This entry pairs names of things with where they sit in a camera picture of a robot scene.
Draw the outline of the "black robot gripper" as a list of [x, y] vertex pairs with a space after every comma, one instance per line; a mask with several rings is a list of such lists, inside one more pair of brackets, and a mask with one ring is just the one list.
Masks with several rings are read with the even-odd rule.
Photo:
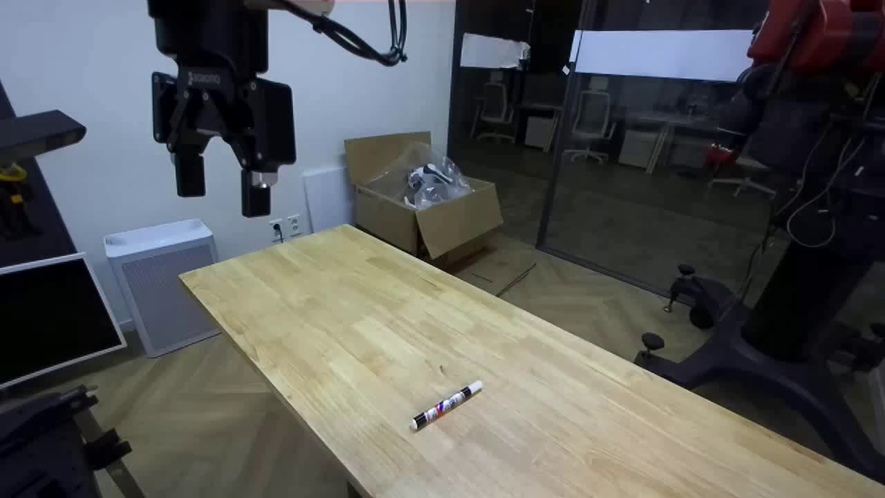
[[294, 91], [266, 79], [269, 14], [247, 0], [147, 0], [157, 51], [153, 134], [175, 161], [179, 195], [204, 194], [201, 152], [213, 137], [240, 161], [240, 212], [269, 216], [277, 167], [295, 161]]

